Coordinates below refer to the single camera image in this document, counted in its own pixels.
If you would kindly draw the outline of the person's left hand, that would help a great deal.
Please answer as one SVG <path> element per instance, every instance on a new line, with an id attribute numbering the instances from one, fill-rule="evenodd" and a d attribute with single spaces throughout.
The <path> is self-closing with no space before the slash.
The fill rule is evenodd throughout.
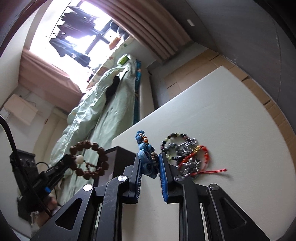
<path id="1" fill-rule="evenodd" d="M 46 211 L 42 211 L 37 215 L 36 218 L 36 224 L 38 227 L 42 227 L 53 215 L 53 211 L 57 208 L 58 206 L 58 202 L 56 200 L 56 198 L 54 197 L 49 197 L 49 199 L 47 200 L 47 211 L 49 212 L 46 213 Z"/>

